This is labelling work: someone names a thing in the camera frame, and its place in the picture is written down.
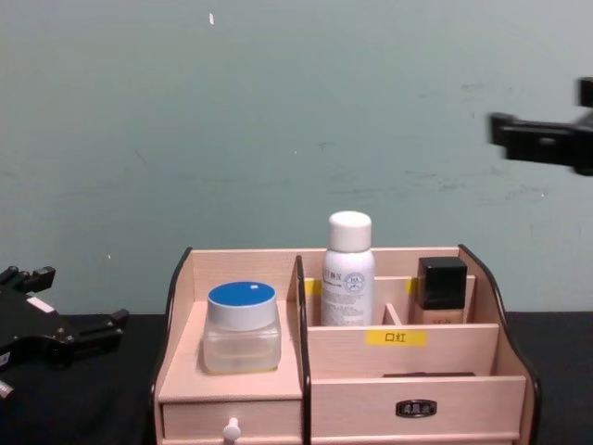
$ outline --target wooden cosmetic organizer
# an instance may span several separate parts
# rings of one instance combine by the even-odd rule
[[[539,384],[485,265],[465,246],[373,251],[375,325],[322,327],[324,249],[187,249],[171,280],[153,385],[157,444],[223,445],[231,417],[242,430],[236,445],[535,444]],[[407,324],[418,259],[434,256],[468,266],[466,324]],[[268,373],[208,375],[200,356],[208,292],[245,280],[276,290],[282,359]],[[408,375],[418,372],[433,375]],[[443,373],[473,375],[434,375]],[[436,414],[396,415],[397,403],[417,400],[435,401]]]

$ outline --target yellow label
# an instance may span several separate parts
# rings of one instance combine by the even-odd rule
[[[408,295],[416,295],[416,286],[418,285],[418,280],[416,278],[411,278],[406,282],[406,293]]]
[[[416,346],[426,344],[426,331],[381,329],[367,331],[367,345],[371,346]]]
[[[306,278],[305,279],[305,296],[306,297],[320,297],[321,294],[322,294],[322,280]]]

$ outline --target bottle label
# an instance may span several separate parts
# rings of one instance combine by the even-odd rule
[[[372,281],[362,273],[323,269],[322,325],[369,324],[372,314],[369,291],[372,293]]]

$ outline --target black mount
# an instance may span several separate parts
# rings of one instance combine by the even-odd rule
[[[578,80],[578,105],[593,108],[593,77]],[[489,117],[490,142],[506,148],[505,157],[573,167],[593,175],[593,110],[574,123],[521,121],[493,113]]]
[[[33,273],[11,266],[0,273],[0,374],[38,360],[68,366],[113,351],[120,344],[130,316],[127,311],[77,329],[51,306],[28,295],[51,287],[55,276],[56,269],[49,266]]]

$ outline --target wall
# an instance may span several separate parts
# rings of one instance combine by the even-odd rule
[[[162,312],[186,246],[467,244],[509,309],[593,309],[593,180],[505,161],[568,121],[586,1],[0,0],[0,265],[63,312]],[[214,24],[210,24],[213,14]]]

